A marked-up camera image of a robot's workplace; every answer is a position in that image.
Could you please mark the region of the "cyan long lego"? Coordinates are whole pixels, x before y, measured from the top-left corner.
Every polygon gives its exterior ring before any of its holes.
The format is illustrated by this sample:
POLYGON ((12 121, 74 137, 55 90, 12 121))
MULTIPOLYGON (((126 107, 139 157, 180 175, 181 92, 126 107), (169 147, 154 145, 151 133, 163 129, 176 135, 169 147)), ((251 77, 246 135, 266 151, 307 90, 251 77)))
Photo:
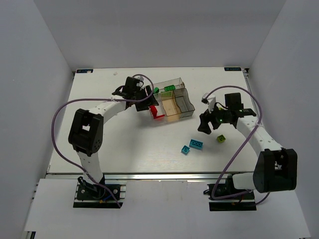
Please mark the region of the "cyan long lego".
POLYGON ((194 148, 194 149, 198 149, 198 150, 202 150, 203 149, 203 142, 195 140, 195 139, 191 139, 190 143, 189 143, 189 147, 194 148))

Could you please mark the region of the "red curved lego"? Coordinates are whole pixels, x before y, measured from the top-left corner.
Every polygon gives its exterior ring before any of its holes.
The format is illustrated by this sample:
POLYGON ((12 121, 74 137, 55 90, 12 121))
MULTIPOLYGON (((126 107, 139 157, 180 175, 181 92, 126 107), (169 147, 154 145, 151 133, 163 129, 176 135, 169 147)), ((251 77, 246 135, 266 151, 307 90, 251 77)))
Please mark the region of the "red curved lego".
POLYGON ((153 117, 155 120, 158 120, 158 119, 162 119, 162 118, 164 118, 165 117, 165 115, 159 115, 159 116, 155 116, 155 117, 153 117))

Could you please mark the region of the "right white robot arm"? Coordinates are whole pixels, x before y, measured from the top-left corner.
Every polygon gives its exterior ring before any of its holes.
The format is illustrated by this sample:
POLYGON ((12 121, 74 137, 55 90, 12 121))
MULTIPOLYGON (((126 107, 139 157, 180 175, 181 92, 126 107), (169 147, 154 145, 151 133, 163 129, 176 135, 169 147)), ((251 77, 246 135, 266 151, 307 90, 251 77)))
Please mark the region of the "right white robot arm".
POLYGON ((216 97, 202 98, 208 109, 200 115, 199 132, 211 134, 221 124, 234 126, 248 141, 258 159, 252 173, 230 177, 235 193, 257 190, 260 193, 294 190, 297 186, 298 156, 295 150, 277 143, 260 125, 256 113, 244 108, 240 93, 225 95, 226 105, 217 106, 216 97))

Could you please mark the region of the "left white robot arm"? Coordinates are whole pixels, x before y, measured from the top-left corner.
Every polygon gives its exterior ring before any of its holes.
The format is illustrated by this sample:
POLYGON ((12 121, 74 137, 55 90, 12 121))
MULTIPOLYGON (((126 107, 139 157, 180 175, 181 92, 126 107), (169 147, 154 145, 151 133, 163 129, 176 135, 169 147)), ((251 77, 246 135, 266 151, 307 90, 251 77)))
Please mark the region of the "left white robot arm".
POLYGON ((104 124, 117 114, 135 105, 137 111, 148 110, 158 105, 154 97, 153 82, 144 85, 146 76, 137 74, 127 77, 108 100, 89 109, 78 109, 71 125, 68 142, 76 151, 84 179, 92 184, 104 184, 105 177, 100 167, 98 151, 103 143, 104 124))

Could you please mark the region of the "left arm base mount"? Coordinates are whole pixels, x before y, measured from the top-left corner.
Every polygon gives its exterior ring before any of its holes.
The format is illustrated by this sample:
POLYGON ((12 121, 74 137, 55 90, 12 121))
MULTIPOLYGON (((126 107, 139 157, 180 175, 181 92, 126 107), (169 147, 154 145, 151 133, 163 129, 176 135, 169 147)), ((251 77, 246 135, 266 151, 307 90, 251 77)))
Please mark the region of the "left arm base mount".
MULTIPOLYGON (((82 176, 77 179, 77 187, 74 196, 73 208, 86 209, 119 209, 120 207, 105 189, 98 185, 86 182, 82 176)), ((126 185, 123 184, 107 184, 120 206, 123 205, 126 185)))

